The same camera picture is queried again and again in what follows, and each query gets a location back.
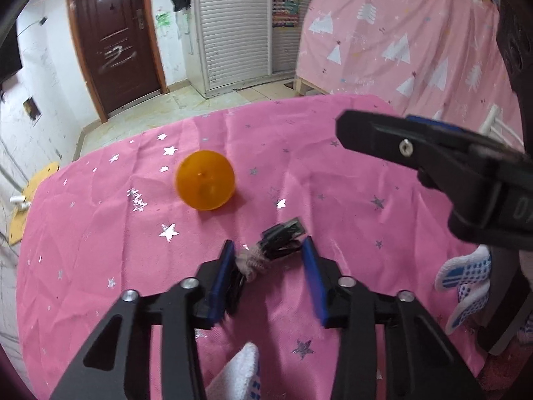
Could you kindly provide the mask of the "right gloved hand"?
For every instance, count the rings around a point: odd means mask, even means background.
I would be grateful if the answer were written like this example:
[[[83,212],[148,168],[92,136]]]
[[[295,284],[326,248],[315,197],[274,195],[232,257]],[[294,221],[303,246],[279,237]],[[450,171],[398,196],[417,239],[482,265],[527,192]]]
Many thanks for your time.
[[[466,256],[447,260],[439,269],[434,280],[435,290],[457,292],[457,306],[444,328],[447,335],[456,331],[470,316],[480,312],[488,303],[491,265],[489,248],[479,245]]]

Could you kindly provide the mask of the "left gloved hand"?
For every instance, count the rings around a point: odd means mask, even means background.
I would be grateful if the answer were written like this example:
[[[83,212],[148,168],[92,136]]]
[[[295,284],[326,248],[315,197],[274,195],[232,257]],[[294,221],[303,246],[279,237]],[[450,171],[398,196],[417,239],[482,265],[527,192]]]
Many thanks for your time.
[[[206,388],[209,400],[259,400],[261,378],[259,349],[248,342],[222,368]]]

